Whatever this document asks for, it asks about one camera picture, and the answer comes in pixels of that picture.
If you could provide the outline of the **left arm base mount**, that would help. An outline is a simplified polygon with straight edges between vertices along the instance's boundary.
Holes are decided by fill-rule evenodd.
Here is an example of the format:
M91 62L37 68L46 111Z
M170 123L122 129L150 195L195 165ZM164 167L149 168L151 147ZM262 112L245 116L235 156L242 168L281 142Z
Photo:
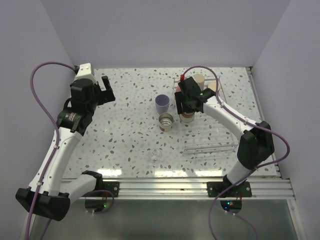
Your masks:
M119 181L103 181L98 189L87 191L80 195L84 198L84 207L92 215L104 214L109 212L115 199L119 196Z

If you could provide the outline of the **red plastic cup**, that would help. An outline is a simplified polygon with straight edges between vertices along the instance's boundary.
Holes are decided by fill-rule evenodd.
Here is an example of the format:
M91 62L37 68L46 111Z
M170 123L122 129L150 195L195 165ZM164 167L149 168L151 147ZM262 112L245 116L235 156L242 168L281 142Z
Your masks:
M181 92L181 88L180 88L180 86L179 86L179 85L177 86L177 88L176 88L175 92L176 92L176 93L180 93L180 92Z

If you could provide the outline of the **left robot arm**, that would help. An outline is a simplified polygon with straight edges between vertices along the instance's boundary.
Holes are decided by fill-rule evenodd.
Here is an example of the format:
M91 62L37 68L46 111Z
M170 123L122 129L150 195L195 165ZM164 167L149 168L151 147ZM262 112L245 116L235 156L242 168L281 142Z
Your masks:
M19 188L16 200L29 213L61 221L71 204L80 197L99 196L106 191L102 174L86 170L76 180L61 186L70 158L93 120L98 106L115 101L109 78L103 86L88 78L70 84L71 96L58 114L56 129L48 153L27 188Z

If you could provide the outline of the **beige plastic cup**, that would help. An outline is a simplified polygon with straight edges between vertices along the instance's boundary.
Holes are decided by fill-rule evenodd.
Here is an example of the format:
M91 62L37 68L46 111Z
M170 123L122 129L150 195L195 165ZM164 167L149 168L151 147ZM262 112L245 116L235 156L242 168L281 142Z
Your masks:
M197 74L194 74L192 76L192 78L197 83L197 85L199 86L200 90L203 91L204 90L204 84L205 84L205 77L202 74L197 73Z

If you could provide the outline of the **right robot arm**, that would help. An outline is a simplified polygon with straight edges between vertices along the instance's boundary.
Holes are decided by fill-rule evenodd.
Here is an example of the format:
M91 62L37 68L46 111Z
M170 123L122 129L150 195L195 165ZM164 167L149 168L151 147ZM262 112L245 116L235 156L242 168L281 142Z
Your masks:
M235 196L258 165L274 153L271 126L240 114L221 100L217 90L201 89L193 77L182 75L178 88L174 94L178 114L201 112L221 123L238 140L237 162L213 187L218 196Z

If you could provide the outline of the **metal cup front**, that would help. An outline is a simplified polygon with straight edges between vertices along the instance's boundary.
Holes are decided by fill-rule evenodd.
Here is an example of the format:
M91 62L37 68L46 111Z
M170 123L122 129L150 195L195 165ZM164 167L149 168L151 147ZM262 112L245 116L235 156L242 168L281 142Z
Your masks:
M179 118L184 123L191 123L195 119L195 113L194 112L191 112L191 113L185 113L184 112L184 113L179 115Z

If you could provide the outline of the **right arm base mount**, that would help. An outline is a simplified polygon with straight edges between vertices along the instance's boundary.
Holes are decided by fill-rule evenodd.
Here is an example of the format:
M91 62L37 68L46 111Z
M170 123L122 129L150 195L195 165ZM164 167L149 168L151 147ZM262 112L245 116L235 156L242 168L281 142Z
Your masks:
M243 207L243 198L251 198L253 196L251 185L249 182L244 181L243 183L236 185L226 191L224 182L209 181L206 183L206 189L208 197L218 198L220 205L224 211L237 214Z

